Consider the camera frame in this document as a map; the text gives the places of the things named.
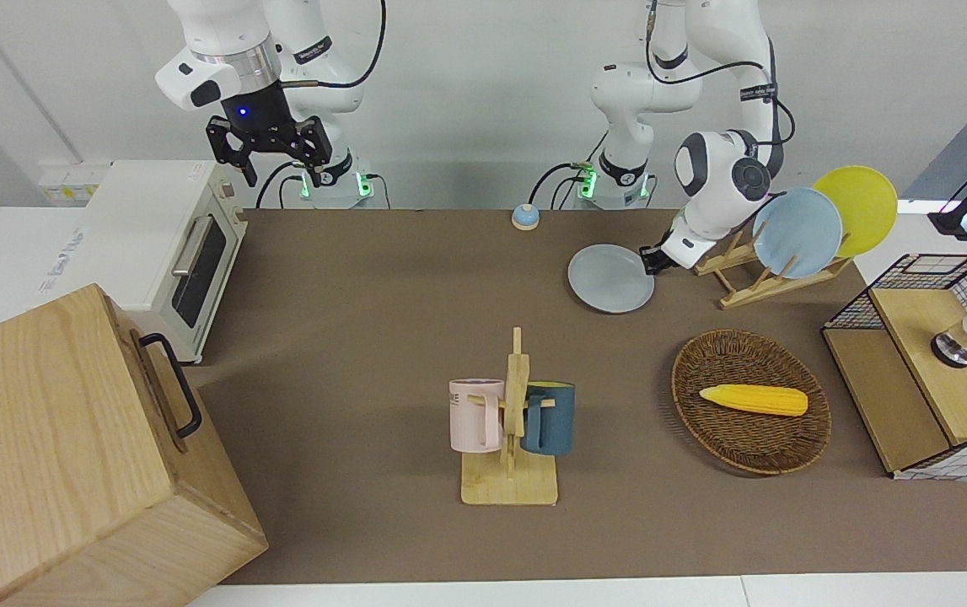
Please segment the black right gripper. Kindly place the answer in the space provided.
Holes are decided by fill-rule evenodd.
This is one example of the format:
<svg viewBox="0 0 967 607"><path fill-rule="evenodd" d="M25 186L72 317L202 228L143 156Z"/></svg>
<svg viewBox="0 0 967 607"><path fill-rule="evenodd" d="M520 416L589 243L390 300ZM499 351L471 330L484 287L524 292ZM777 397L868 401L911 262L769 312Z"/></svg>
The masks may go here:
<svg viewBox="0 0 967 607"><path fill-rule="evenodd" d="M226 118L210 118L207 138L218 163L232 165L243 173L245 183L255 187L257 173L252 153L297 155L314 187L321 187L319 174L331 162L333 143L321 118L295 123L282 86L275 82L259 91L238 94L224 100ZM234 148L229 135L241 141Z"/></svg>

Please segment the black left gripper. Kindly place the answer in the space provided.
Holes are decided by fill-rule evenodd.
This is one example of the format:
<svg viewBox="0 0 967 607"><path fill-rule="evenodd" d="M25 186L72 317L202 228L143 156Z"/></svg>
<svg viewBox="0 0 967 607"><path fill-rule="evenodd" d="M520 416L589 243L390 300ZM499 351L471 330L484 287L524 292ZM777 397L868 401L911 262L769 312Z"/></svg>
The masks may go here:
<svg viewBox="0 0 967 607"><path fill-rule="evenodd" d="M662 271L675 268L686 268L684 263L684 249L681 237L665 237L658 246L641 246L642 269L646 276L655 277Z"/></svg>

